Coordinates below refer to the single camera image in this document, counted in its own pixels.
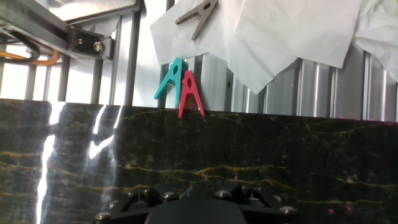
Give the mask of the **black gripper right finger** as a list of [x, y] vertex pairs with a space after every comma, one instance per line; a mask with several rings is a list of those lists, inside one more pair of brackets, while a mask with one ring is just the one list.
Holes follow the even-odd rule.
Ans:
[[237, 205], [250, 218], [297, 218], [298, 209], [282, 203], [282, 199], [263, 187], [237, 183], [224, 184], [213, 192], [213, 198]]

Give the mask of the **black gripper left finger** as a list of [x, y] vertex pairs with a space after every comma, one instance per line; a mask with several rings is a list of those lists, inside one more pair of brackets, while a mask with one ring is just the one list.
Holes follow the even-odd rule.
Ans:
[[155, 207], [178, 200], [180, 194], [169, 186], [131, 191], [95, 216], [95, 223], [145, 223]]

